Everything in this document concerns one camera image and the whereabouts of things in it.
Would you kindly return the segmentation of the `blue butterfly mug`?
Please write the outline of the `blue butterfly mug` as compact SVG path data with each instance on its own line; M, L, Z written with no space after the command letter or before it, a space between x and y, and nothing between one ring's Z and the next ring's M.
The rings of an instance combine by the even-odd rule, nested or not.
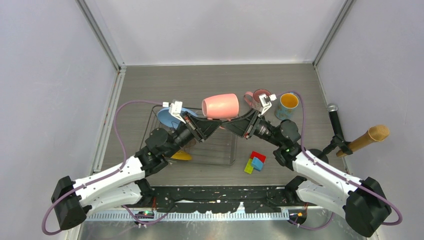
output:
M284 93L279 98L279 103L274 111L274 115L279 120L289 120L299 105L300 100L293 92Z

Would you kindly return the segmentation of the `patterned pink mug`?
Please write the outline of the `patterned pink mug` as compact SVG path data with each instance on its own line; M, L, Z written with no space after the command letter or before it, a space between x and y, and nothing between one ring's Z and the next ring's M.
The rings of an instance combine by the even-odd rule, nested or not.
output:
M255 110L260 110L262 105L260 102L260 98L259 96L265 94L266 96L270 96L271 92L266 90L266 89L257 89L254 92L251 91L247 91L243 98L245 100L245 102L252 108Z

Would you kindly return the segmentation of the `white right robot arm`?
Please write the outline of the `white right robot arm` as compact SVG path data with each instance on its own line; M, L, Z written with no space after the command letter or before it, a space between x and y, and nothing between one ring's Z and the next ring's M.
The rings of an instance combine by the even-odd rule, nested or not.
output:
M221 126L239 137L256 136L277 146L273 152L277 162L304 175L286 185L285 198L291 205L308 202L326 208L365 237L370 237L392 213L378 181L349 175L317 158L298 143L301 135L295 122L283 120L273 126L258 111L251 110Z

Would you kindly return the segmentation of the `plain pink mug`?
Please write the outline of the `plain pink mug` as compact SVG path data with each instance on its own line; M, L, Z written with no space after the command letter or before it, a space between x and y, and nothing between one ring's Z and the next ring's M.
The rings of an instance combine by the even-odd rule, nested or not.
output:
M239 114L239 100L234 93L219 94L202 101L202 114L209 119L232 119Z

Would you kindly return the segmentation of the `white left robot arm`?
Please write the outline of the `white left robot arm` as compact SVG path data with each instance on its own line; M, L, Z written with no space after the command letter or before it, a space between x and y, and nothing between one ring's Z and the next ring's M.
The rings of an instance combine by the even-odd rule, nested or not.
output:
M69 176L60 178L49 208L56 215L59 229L65 231L80 225L89 211L94 210L92 203L101 194L158 173L168 165L167 158L193 139L205 141L221 124L221 120L196 117L185 111L174 131L155 128L145 140L145 146L133 156L125 157L120 165L78 180Z

